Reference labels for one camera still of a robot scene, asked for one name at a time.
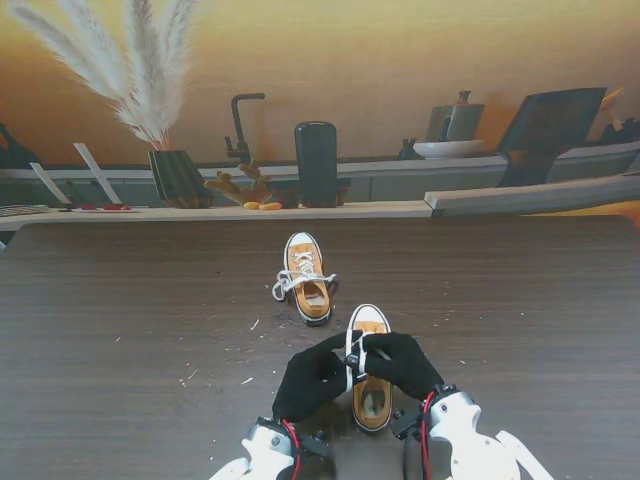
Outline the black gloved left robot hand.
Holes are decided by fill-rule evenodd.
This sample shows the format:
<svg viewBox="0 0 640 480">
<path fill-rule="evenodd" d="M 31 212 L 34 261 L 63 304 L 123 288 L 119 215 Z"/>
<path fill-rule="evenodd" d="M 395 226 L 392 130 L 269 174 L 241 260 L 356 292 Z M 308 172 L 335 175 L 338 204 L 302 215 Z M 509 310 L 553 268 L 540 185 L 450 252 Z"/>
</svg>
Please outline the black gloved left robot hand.
<svg viewBox="0 0 640 480">
<path fill-rule="evenodd" d="M 302 422 L 348 390 L 347 366 L 336 354 L 345 348 L 346 336 L 328 337 L 289 360 L 272 404 L 276 420 Z"/>
</svg>

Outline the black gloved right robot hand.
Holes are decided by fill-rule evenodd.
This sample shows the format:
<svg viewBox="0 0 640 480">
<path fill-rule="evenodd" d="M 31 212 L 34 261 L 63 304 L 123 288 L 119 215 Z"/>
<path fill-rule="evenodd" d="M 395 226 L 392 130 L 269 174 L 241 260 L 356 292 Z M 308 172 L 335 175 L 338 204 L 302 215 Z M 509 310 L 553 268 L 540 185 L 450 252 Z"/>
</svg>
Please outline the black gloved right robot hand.
<svg viewBox="0 0 640 480">
<path fill-rule="evenodd" d="M 370 334 L 364 337 L 361 350 L 366 353 L 364 371 L 368 375 L 391 383 L 411 398 L 423 401 L 444 384 L 417 340 L 409 334 Z"/>
</svg>

